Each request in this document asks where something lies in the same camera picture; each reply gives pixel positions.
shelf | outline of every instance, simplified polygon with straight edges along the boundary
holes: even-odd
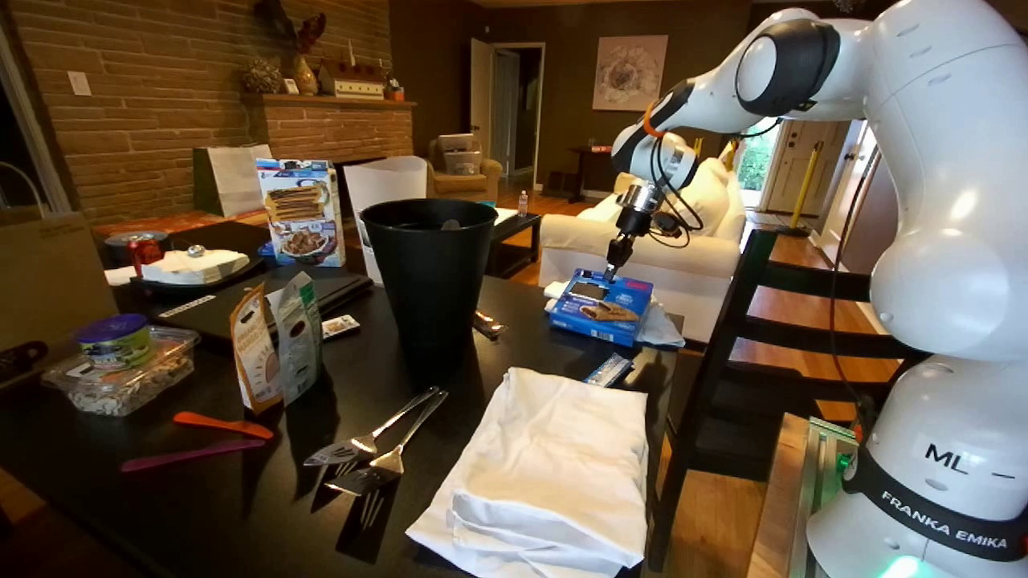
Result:
[[[343,108],[416,108],[411,99],[339,99],[339,97],[299,97],[299,94],[264,94],[264,106],[343,106]]]

white towel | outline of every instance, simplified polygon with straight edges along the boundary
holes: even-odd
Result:
[[[647,547],[647,395],[508,370],[408,538],[472,575],[618,575]]]

black trash can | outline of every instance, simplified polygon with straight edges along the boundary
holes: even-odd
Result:
[[[462,198],[398,198],[360,213],[411,361],[448,365],[470,354],[495,217]]]

cereal box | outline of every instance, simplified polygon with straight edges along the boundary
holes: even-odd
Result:
[[[650,299],[653,283],[575,271],[567,292],[555,296],[547,311],[554,327],[635,347]]]
[[[330,160],[257,157],[257,182],[279,264],[343,268],[343,219]]]

white bottle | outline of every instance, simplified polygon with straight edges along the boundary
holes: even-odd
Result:
[[[526,217],[526,190],[517,192],[517,217]]]

